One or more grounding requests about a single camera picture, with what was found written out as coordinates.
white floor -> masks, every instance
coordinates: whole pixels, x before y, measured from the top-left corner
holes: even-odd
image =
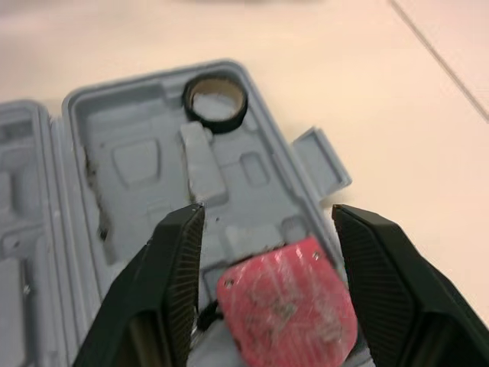
[[[431,3],[433,14],[458,13]],[[28,97],[59,113],[63,97],[79,86],[235,58],[288,139],[311,125],[328,135],[354,180],[331,201],[397,221],[489,323],[489,124],[391,3],[12,4],[0,14],[0,100]],[[432,20],[418,14],[415,23]],[[470,48],[447,17],[440,29],[460,38],[426,37],[487,107],[487,38]],[[466,47],[463,60],[447,54],[456,47]]]

